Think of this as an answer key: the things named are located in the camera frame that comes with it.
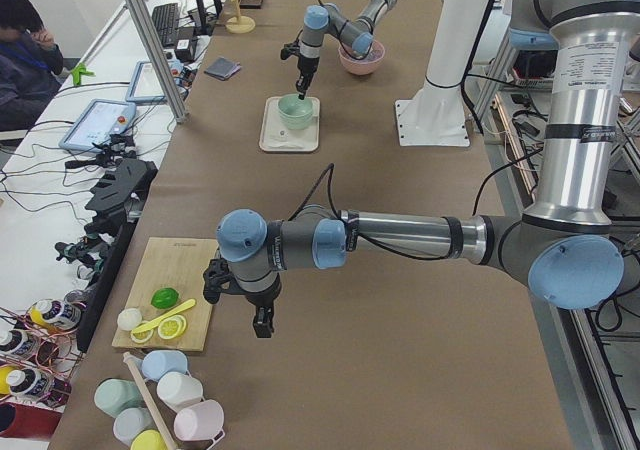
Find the brown table surface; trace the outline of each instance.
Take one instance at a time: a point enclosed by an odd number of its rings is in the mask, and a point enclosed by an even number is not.
[[[323,1],[349,16],[367,3]],[[401,148],[394,125],[394,101],[422,86],[440,0],[398,2],[376,31],[387,55],[369,77],[347,74],[327,37],[310,92],[321,101],[319,150],[259,150],[266,99],[294,91],[298,76],[280,48],[315,2],[265,0],[246,11],[251,34],[216,29],[204,66],[223,55],[243,69],[227,82],[198,76],[50,449],[122,448],[93,392],[129,378],[110,343],[149,237],[211,238],[235,208],[287,218],[329,162],[339,208],[469,215],[490,171],[481,138],[468,149]],[[495,187],[481,212],[501,213]],[[256,339],[253,307],[223,296],[206,350],[190,356],[225,410],[221,450],[571,448],[529,295],[505,275],[359,251],[341,269],[282,280],[274,338]]]

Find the pink bowl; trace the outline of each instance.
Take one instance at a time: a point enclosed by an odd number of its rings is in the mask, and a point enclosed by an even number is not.
[[[369,75],[375,72],[382,64],[384,58],[384,45],[379,41],[374,40],[371,45],[371,51],[369,55],[363,60],[355,60],[351,58],[342,48],[342,45],[338,47],[338,56],[340,57],[340,63],[349,73],[354,75]]]

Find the black box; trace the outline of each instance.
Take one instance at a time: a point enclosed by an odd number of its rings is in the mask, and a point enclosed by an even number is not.
[[[198,37],[195,35],[195,27],[182,27],[178,29],[178,39],[174,52],[181,62],[193,62],[196,55]]]

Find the yellow cup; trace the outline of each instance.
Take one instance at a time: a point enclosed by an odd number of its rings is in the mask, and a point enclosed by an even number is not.
[[[33,323],[44,328],[49,334],[60,333],[60,330],[58,330],[56,327],[54,327],[50,323],[45,322],[42,318],[42,313],[40,313],[40,311],[36,310],[34,307],[31,307],[29,309],[29,316],[31,317]]]
[[[3,365],[0,367],[0,395],[9,395],[7,375],[9,375],[13,370],[17,370],[17,368],[12,367],[11,365]]]
[[[167,450],[162,435],[157,430],[145,430],[131,444],[131,450]]]

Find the white tray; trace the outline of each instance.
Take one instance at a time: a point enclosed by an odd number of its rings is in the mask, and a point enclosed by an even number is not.
[[[304,130],[289,130],[278,114],[280,97],[267,99],[264,106],[260,148],[272,153],[309,153],[318,148],[320,135],[320,100],[307,97],[313,104],[311,124]]]

